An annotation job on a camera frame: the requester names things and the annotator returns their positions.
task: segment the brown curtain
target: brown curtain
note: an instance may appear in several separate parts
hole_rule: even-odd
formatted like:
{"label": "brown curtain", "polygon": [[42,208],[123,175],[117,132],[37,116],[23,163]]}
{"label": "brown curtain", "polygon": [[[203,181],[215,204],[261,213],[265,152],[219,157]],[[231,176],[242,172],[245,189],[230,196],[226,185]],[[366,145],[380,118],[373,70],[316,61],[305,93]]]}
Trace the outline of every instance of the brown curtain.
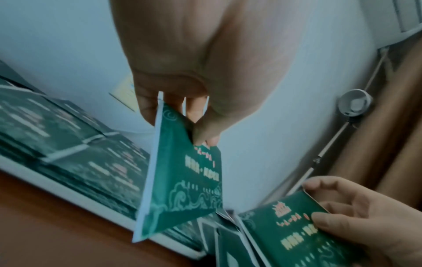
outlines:
{"label": "brown curtain", "polygon": [[[422,40],[408,53],[330,175],[418,207],[422,201],[421,115]],[[316,196],[331,197],[324,193]]]}

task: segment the wall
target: wall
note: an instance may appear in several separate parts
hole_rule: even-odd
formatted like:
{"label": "wall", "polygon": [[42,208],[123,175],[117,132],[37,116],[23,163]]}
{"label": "wall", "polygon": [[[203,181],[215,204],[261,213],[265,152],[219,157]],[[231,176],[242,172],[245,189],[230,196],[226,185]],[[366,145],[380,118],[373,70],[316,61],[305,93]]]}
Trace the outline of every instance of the wall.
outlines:
{"label": "wall", "polygon": [[[109,92],[129,72],[106,1],[3,0],[0,58],[45,92],[112,128],[152,128]],[[256,114],[224,132],[224,203],[253,208],[311,164],[335,130],[336,98],[356,88],[376,56],[358,0],[319,0],[289,73]],[[149,149],[150,135],[131,134]]]}

